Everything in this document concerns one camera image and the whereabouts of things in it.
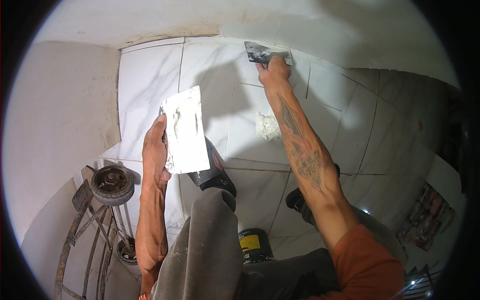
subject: yellow label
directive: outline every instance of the yellow label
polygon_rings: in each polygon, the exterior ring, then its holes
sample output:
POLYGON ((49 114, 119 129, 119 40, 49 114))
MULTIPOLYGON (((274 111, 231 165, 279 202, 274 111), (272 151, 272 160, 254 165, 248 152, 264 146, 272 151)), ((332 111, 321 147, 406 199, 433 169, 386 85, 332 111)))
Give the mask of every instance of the yellow label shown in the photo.
POLYGON ((241 250, 243 252, 252 249, 260 249, 260 241, 258 240, 258 235, 248 235, 241 238, 239 241, 241 250))

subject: gray pants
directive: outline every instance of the gray pants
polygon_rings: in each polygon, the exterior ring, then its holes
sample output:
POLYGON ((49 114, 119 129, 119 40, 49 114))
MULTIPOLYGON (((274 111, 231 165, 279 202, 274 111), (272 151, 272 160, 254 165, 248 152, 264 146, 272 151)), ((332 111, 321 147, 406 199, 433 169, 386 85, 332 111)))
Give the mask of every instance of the gray pants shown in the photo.
POLYGON ((229 192, 217 188, 202 192, 162 263, 150 299, 287 300, 340 291, 324 248, 281 261, 244 265, 234 210, 235 198, 229 192))

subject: tiled floor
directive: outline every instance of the tiled floor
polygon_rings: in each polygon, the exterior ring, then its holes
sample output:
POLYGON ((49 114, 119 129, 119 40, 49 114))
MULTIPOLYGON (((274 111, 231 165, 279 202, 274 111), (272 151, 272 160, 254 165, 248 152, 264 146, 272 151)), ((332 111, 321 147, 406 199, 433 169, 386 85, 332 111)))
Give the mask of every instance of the tiled floor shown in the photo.
MULTIPOLYGON (((396 228, 439 145, 444 84, 397 71, 344 70, 296 50, 292 55, 294 94, 339 164, 347 199, 396 228)), ((122 207, 127 232, 135 235, 138 222, 144 134, 165 98, 195 85, 202 93, 205 135, 237 187, 239 230, 267 231, 280 259, 321 247, 320 234, 285 205, 297 183, 283 148, 252 139, 252 118, 268 108, 258 104, 265 99, 255 65, 242 40, 219 37, 175 38, 122 51, 122 141, 101 156, 100 165, 121 164, 134 172, 135 194, 122 207)), ((169 242, 199 193, 187 175, 172 176, 165 215, 169 242)))

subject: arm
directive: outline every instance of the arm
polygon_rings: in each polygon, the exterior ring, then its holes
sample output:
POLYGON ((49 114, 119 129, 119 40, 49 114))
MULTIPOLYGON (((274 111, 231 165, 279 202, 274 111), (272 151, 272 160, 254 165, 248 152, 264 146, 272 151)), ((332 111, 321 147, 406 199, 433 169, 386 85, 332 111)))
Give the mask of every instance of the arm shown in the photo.
POLYGON ((329 252, 359 222, 343 195, 328 150, 303 114, 288 82, 285 61, 274 57, 256 64, 258 79, 280 126, 290 165, 329 252))
POLYGON ((146 294, 146 299, 168 252, 164 213, 165 192, 171 174, 165 169, 167 150, 162 142, 166 125, 165 115, 154 121, 145 135, 142 151, 144 169, 135 251, 142 273, 141 294, 146 294))

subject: hand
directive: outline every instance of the hand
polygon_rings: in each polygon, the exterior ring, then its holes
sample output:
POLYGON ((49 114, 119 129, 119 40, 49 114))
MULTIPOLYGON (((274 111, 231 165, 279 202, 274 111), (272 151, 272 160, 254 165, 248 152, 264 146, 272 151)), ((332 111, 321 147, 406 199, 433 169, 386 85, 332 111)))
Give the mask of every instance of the hand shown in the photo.
POLYGON ((156 188, 164 188, 172 175, 165 169, 167 160, 167 147, 162 141, 167 117, 165 114, 155 119, 152 127, 147 131, 142 150, 144 179, 142 187, 153 185, 156 188))
POLYGON ((291 71, 283 57, 274 56, 268 65, 257 62, 255 66, 258 70, 258 80, 265 88, 277 84, 289 84, 288 78, 291 71))

